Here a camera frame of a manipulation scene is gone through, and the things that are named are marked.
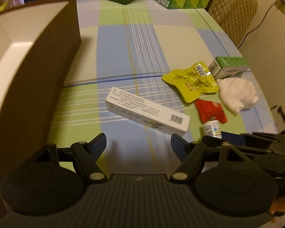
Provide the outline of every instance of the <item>tablecloth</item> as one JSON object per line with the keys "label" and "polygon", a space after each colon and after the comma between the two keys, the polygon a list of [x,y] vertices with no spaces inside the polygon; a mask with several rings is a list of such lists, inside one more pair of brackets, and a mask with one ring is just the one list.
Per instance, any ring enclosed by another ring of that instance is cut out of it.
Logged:
{"label": "tablecloth", "polygon": [[[128,5],[106,0],[77,0],[82,44],[72,63],[53,116],[48,141],[67,147],[90,141],[100,132],[107,148],[97,161],[107,173],[168,176],[180,161],[170,146],[170,135],[108,112],[105,97],[111,87],[145,97],[191,116],[187,141],[201,137],[194,104],[186,104],[161,76],[195,62],[207,65],[216,56],[241,56],[204,9],[167,10],[153,0]],[[276,126],[267,102],[250,70],[259,102],[234,116],[224,108],[223,131],[273,132]],[[218,94],[202,99],[220,102]]]}

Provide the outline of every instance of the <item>open brown box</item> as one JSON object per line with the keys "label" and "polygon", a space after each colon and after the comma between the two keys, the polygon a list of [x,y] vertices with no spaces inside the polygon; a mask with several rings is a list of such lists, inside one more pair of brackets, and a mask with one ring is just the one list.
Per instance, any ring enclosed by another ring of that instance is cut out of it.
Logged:
{"label": "open brown box", "polygon": [[[0,183],[46,144],[80,43],[76,0],[40,0],[0,14]],[[6,212],[0,197],[0,218]]]}

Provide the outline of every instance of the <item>quilted chair cover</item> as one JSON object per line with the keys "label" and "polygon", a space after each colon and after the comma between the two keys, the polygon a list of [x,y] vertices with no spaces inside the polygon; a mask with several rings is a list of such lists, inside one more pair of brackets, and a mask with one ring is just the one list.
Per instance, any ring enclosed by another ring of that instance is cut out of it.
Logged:
{"label": "quilted chair cover", "polygon": [[257,0],[213,0],[208,13],[238,45],[256,10]]}

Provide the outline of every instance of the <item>small white cylinder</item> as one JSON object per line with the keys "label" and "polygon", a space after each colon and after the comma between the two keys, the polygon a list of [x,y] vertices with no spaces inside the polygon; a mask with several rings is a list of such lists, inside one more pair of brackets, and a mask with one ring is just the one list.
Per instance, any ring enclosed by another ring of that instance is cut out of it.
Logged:
{"label": "small white cylinder", "polygon": [[218,120],[213,120],[204,123],[204,132],[205,135],[209,135],[216,138],[222,138],[221,128],[219,126]]}

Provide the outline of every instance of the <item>yellow package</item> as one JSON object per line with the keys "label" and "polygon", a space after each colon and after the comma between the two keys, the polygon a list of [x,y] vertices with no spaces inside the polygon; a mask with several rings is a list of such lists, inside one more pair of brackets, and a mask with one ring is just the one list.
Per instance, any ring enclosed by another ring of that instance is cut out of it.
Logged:
{"label": "yellow package", "polygon": [[176,86],[187,103],[198,99],[201,93],[216,93],[219,90],[216,81],[203,62],[198,62],[188,69],[175,69],[163,75],[162,79]]}

